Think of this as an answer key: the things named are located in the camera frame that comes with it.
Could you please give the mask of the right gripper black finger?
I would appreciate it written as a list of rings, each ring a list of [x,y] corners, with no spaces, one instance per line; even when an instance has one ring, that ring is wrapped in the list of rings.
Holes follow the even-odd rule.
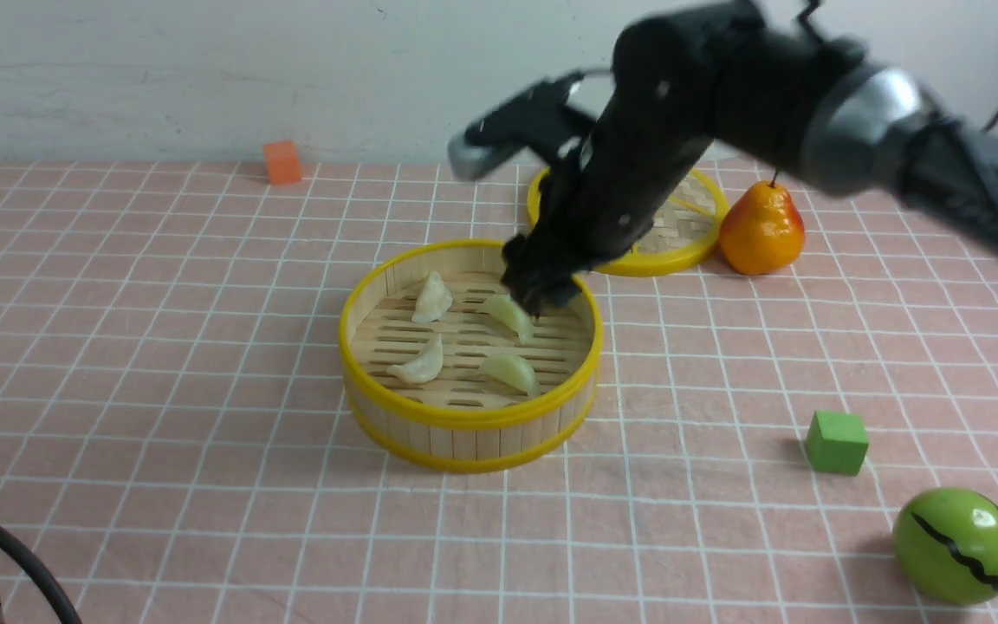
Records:
[[[512,300],[531,317],[540,317],[550,309],[565,308],[580,295],[573,277],[511,282],[508,291]]]

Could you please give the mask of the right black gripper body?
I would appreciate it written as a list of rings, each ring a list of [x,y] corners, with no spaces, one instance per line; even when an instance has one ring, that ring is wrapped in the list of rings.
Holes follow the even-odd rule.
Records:
[[[577,159],[555,167],[537,224],[504,245],[511,282],[562,279],[624,256],[712,142],[693,119],[606,112]]]

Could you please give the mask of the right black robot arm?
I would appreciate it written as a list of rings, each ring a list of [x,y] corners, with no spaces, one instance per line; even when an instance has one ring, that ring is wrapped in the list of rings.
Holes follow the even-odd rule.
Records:
[[[998,141],[948,114],[863,44],[765,24],[753,1],[646,17],[612,52],[614,91],[554,166],[532,230],[503,249],[502,284],[531,315],[574,274],[629,252],[714,142],[829,197],[880,190],[998,254]]]

